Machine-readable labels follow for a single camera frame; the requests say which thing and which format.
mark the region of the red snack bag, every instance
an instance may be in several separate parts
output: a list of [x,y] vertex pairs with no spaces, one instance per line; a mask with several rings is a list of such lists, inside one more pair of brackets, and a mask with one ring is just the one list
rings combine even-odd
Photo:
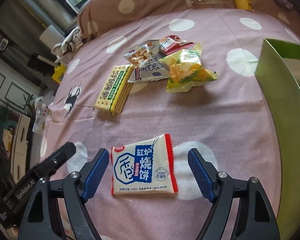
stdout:
[[181,40],[176,35],[169,35],[167,37],[164,37],[163,39],[160,39],[159,43],[160,51],[166,55],[170,55],[177,52],[178,50],[186,49],[194,45],[193,42]]

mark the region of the green box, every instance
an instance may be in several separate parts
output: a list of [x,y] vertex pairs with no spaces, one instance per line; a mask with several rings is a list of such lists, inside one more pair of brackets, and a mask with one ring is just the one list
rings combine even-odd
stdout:
[[300,45],[265,39],[255,71],[273,116],[281,152],[277,217],[281,240],[290,239],[300,226],[300,86],[296,81],[300,77],[292,74],[297,64],[287,58],[300,63]]

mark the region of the yellow snack bag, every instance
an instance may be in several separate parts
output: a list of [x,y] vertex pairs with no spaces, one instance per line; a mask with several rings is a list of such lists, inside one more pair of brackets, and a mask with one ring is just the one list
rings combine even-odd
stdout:
[[192,49],[182,49],[159,60],[170,67],[167,92],[187,92],[192,87],[218,79],[216,72],[202,67],[201,50],[198,43]]

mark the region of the blue gripper pad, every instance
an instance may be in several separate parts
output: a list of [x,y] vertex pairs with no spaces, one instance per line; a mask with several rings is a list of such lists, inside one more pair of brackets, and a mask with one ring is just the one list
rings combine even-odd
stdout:
[[84,182],[84,192],[81,198],[87,202],[97,191],[103,174],[109,164],[109,152],[104,149]]
[[213,181],[203,166],[203,163],[197,157],[196,152],[194,152],[194,149],[188,151],[188,164],[199,186],[202,196],[208,199],[209,202],[214,203],[216,196],[212,189]]

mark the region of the white snack bag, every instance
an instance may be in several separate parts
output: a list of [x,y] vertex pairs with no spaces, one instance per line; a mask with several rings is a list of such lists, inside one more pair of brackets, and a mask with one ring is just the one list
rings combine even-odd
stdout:
[[125,146],[112,147],[111,193],[174,193],[173,152],[169,134]]
[[159,40],[148,40],[125,50],[123,56],[135,66],[128,82],[147,82],[168,78],[169,70],[157,61],[158,54]]

